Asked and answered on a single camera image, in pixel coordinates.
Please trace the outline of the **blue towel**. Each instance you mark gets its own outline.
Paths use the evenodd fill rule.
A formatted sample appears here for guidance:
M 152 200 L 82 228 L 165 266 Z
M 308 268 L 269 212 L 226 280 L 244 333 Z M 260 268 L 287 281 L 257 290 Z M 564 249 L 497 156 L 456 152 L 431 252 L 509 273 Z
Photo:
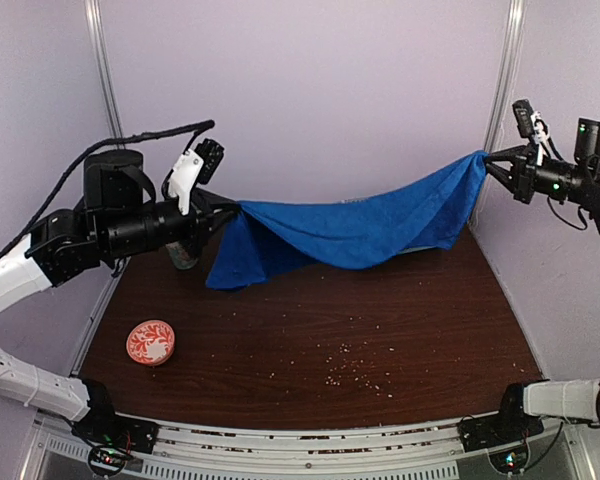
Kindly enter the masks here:
M 405 187 L 362 199 L 243 201 L 224 231 L 206 285 L 236 290 L 312 263 L 364 270 L 409 247 L 449 250 L 478 199 L 485 157 L 476 151 Z

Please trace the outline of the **light blue plastic basket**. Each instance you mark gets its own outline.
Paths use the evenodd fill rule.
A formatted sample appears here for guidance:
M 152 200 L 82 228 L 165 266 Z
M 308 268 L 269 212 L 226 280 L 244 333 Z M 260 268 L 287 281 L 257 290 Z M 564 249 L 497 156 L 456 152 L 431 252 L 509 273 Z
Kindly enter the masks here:
M 431 248 L 434 248 L 434 247 L 431 247 L 431 246 L 409 247 L 409 248 L 405 248 L 405 249 L 401 250 L 399 252 L 399 254 L 402 255 L 402 254 L 416 253 L 416 252 L 420 252 L 420 251 L 429 250 Z

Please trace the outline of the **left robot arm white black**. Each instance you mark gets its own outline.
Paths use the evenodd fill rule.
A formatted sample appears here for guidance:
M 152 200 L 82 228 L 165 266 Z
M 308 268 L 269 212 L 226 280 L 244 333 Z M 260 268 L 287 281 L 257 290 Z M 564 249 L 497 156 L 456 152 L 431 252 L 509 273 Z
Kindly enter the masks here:
M 28 331 L 40 338 L 61 319 L 84 312 L 85 301 L 53 291 L 90 270 L 118 270 L 123 261 L 163 247 L 197 260 L 239 210 L 203 188 L 224 155 L 212 139 L 191 142 L 156 187 L 140 152 L 92 146 L 74 163 L 83 170 L 78 204 L 42 210 L 0 253 L 0 320 L 13 313 L 33 320 Z M 40 358 L 0 347 L 0 397 L 86 427 L 103 444 L 117 442 L 124 424 L 107 388 L 46 370 Z

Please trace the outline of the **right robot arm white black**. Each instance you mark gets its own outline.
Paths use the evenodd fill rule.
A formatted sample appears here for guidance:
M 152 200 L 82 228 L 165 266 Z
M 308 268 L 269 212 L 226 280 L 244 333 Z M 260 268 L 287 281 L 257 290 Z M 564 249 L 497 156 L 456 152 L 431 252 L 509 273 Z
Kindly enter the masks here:
M 474 233 L 538 365 L 508 386 L 492 430 L 510 442 L 539 418 L 600 426 L 600 121 L 560 154 L 526 99 L 486 157 Z

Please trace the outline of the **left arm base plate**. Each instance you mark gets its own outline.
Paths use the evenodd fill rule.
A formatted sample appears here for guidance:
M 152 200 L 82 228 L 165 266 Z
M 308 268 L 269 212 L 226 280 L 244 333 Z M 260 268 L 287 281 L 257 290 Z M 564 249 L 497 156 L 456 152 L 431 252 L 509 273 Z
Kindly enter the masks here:
M 119 415 L 111 408 L 91 409 L 79 421 L 71 421 L 73 433 L 92 443 L 151 454 L 159 433 L 153 421 Z

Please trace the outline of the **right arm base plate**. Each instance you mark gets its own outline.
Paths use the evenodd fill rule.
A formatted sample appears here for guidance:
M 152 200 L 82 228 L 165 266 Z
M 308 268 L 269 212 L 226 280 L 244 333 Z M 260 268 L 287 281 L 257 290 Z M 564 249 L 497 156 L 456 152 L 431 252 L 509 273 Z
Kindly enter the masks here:
M 465 452 L 520 443 L 544 432 L 543 423 L 538 417 L 508 416 L 503 413 L 464 417 L 457 428 Z

